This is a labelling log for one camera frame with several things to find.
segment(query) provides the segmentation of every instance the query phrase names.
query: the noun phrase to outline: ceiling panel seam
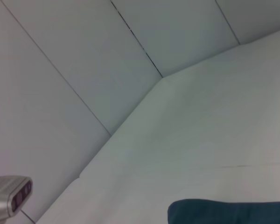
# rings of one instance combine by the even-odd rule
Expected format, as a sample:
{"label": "ceiling panel seam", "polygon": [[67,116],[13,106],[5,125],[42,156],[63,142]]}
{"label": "ceiling panel seam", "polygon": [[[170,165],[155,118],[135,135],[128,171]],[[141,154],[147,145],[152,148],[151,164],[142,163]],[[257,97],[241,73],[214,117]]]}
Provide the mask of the ceiling panel seam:
{"label": "ceiling panel seam", "polygon": [[28,31],[22,26],[20,21],[15,17],[15,15],[9,10],[7,5],[3,2],[3,0],[0,0],[0,2],[4,5],[4,7],[7,9],[7,11],[11,14],[11,16],[16,20],[16,22],[20,25],[20,27],[24,30],[24,32],[28,35],[28,37],[32,40],[32,42],[37,46],[37,48],[42,52],[42,54],[46,57],[46,59],[49,61],[49,63],[54,67],[54,69],[58,72],[58,74],[63,78],[63,80],[67,83],[67,85],[74,91],[74,93],[79,97],[79,99],[83,102],[83,104],[87,107],[87,109],[92,113],[92,115],[99,121],[101,126],[107,131],[109,136],[111,136],[110,132],[107,130],[107,128],[103,125],[103,123],[97,118],[97,116],[92,112],[90,107],[85,103],[85,101],[80,97],[80,95],[75,91],[75,89],[70,85],[70,83],[66,80],[66,78],[61,74],[59,69],[53,64],[53,62],[49,59],[49,57],[45,54],[45,52],[41,49],[41,47],[35,42],[35,40],[32,38],[32,36],[28,33]]}
{"label": "ceiling panel seam", "polygon": [[33,224],[36,224],[36,222],[30,218],[22,209],[21,209],[21,212],[24,214],[24,216],[26,216]]}
{"label": "ceiling panel seam", "polygon": [[146,52],[146,50],[144,49],[144,47],[142,46],[142,44],[140,43],[140,41],[138,40],[138,38],[136,37],[136,35],[134,34],[134,32],[132,31],[132,29],[130,28],[130,26],[127,24],[127,22],[125,21],[125,19],[123,18],[123,16],[121,15],[121,13],[118,11],[118,9],[116,8],[116,6],[114,5],[114,3],[112,2],[112,0],[110,0],[110,2],[112,3],[112,5],[114,6],[115,10],[117,11],[117,13],[119,14],[119,16],[121,17],[121,19],[123,20],[123,22],[125,22],[126,26],[128,27],[128,29],[130,30],[130,32],[132,33],[132,35],[134,36],[134,38],[136,39],[136,41],[138,42],[138,44],[140,45],[140,47],[143,49],[144,53],[147,55],[147,57],[149,58],[149,60],[151,61],[151,63],[154,65],[155,69],[157,69],[158,73],[160,74],[160,76],[162,78],[163,75],[161,74],[161,72],[159,71],[159,69],[157,68],[157,66],[154,64],[153,60],[151,59],[151,57],[148,55],[148,53]]}
{"label": "ceiling panel seam", "polygon": [[225,16],[225,14],[223,13],[223,10],[221,9],[221,7],[220,7],[219,3],[217,2],[217,0],[215,0],[215,2],[216,2],[216,5],[218,6],[218,8],[219,8],[219,10],[220,10],[220,12],[221,12],[221,14],[222,14],[222,16],[224,17],[225,21],[227,22],[227,25],[229,26],[229,28],[230,28],[231,32],[233,33],[233,35],[234,35],[235,39],[237,40],[238,44],[240,45],[240,44],[241,44],[241,42],[239,41],[238,37],[236,36],[235,32],[233,31],[233,29],[232,29],[232,27],[231,27],[230,23],[228,22],[228,20],[227,20],[227,18],[226,18],[226,16]]}

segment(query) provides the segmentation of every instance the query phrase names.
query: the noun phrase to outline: gray surface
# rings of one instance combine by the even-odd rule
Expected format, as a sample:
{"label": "gray surface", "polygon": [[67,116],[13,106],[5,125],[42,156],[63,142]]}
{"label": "gray surface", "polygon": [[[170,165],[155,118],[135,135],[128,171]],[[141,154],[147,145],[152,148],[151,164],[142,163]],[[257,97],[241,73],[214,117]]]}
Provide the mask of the gray surface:
{"label": "gray surface", "polygon": [[33,224],[23,213],[19,212],[15,217],[6,221],[6,224]]}
{"label": "gray surface", "polygon": [[280,0],[217,2],[242,44],[280,30]]}
{"label": "gray surface", "polygon": [[214,0],[112,0],[163,76],[238,43]]}
{"label": "gray surface", "polygon": [[27,175],[35,221],[109,134],[0,2],[0,175]]}
{"label": "gray surface", "polygon": [[5,0],[114,133],[161,76],[108,0]]}

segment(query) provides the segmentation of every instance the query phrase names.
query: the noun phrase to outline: white ceiling panel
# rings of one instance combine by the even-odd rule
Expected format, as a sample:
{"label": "white ceiling panel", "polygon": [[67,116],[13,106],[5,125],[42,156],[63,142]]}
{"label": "white ceiling panel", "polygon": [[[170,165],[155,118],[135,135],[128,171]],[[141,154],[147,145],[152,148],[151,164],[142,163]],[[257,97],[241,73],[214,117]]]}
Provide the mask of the white ceiling panel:
{"label": "white ceiling panel", "polygon": [[161,76],[108,0],[4,0],[110,133]]}
{"label": "white ceiling panel", "polygon": [[240,43],[280,30],[280,0],[217,0]]}
{"label": "white ceiling panel", "polygon": [[109,138],[0,2],[0,175],[32,177],[23,210],[37,221]]}
{"label": "white ceiling panel", "polygon": [[238,44],[214,0],[112,0],[163,76]]}

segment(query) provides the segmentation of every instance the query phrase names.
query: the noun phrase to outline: dark teal fabric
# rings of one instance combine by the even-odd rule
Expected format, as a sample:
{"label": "dark teal fabric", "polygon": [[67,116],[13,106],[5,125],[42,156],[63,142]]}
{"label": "dark teal fabric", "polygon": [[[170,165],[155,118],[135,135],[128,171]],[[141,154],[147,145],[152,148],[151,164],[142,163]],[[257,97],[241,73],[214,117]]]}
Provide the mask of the dark teal fabric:
{"label": "dark teal fabric", "polygon": [[174,202],[169,224],[280,224],[280,202],[223,203],[200,199]]}

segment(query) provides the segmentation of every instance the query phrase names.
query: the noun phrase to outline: white wall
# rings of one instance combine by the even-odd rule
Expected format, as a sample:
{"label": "white wall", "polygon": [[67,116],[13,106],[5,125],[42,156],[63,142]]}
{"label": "white wall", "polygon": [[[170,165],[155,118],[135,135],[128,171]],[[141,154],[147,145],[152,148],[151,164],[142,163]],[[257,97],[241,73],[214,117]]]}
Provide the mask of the white wall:
{"label": "white wall", "polygon": [[38,224],[165,224],[184,198],[280,201],[280,32],[162,79]]}
{"label": "white wall", "polygon": [[110,133],[161,76],[109,0],[4,0]]}
{"label": "white wall", "polygon": [[217,0],[244,44],[280,30],[280,0]]}
{"label": "white wall", "polygon": [[238,44],[215,0],[112,1],[163,76]]}
{"label": "white wall", "polygon": [[0,175],[27,175],[37,221],[109,139],[0,2]]}

